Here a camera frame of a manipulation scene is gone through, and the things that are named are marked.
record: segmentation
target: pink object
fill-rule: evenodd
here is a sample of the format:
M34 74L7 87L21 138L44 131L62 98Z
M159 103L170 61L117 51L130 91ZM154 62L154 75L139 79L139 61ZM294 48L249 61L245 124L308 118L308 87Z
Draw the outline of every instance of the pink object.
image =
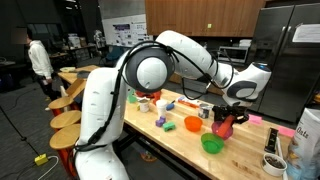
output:
M262 117L249 114L249 122L252 124L261 125L262 124Z
M289 129L289 128L286 128L283 126L279 126L278 131L280 134L285 135L285 136L289 136L289 137L293 137L294 133L296 132L293 129Z
M220 121L216 121L216 122L212 123L211 129L212 129L213 134L217 134L218 129L221 126L221 124L222 124L222 122L220 122ZM233 134L233 128L230 127L222 139L227 140L230 136L232 136L232 134Z

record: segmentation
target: wooden cabinet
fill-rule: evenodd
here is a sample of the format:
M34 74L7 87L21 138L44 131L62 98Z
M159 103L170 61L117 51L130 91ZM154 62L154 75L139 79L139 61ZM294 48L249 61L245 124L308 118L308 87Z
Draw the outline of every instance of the wooden cabinet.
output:
M150 35L252 37L264 0L145 0Z

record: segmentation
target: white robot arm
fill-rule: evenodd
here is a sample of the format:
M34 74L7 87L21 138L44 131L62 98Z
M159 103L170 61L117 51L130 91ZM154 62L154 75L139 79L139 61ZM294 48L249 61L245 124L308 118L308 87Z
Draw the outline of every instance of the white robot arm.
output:
M266 66L256 63L238 72L213 60L195 41L173 31L163 32L156 42L135 46L115 68L96 69L87 79L74 155L80 179L129 179L112 148L112 142L122 133L128 89L159 91L173 73L189 79L205 74L223 87L223 98L229 105L245 107L257 98L271 75Z

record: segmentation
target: refrigerator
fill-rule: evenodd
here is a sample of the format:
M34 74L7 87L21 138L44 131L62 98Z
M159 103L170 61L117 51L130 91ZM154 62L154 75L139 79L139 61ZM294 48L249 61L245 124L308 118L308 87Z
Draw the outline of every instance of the refrigerator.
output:
M319 24L320 3L260 10L247 63L265 63L272 75L249 109L289 122L300 119L319 78Z

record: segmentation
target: wooden workbench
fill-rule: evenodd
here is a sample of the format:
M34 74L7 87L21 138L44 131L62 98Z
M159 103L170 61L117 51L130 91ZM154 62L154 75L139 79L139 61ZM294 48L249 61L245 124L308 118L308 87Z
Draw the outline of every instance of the wooden workbench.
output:
M77 71L77 72L90 71L91 72L97 68L99 68L99 67L95 66L95 65L90 65L90 66L77 68L75 71ZM74 72L72 72L72 73L59 72L58 75L62 80L68 82L69 84L72 84L77 79L77 73L74 73Z
M162 90L161 99L168 102L180 97L180 94ZM178 158L195 167L198 171L211 179L281 179L268 175L261 168L261 160L265 142L270 127L278 125L263 121L261 125L245 122L234 125L232 137L225 141L225 146L219 154L208 154L201 146L201 135L211 132L213 112L209 119L203 119L201 131L193 133L184 126L184 118L197 116L197 110L179 103L167 112L167 121L173 121L176 129L164 132L155 126L157 109L150 103L150 111L137 111L137 103L126 106L125 123L141 134L173 153ZM289 137L279 135L283 154L287 154Z

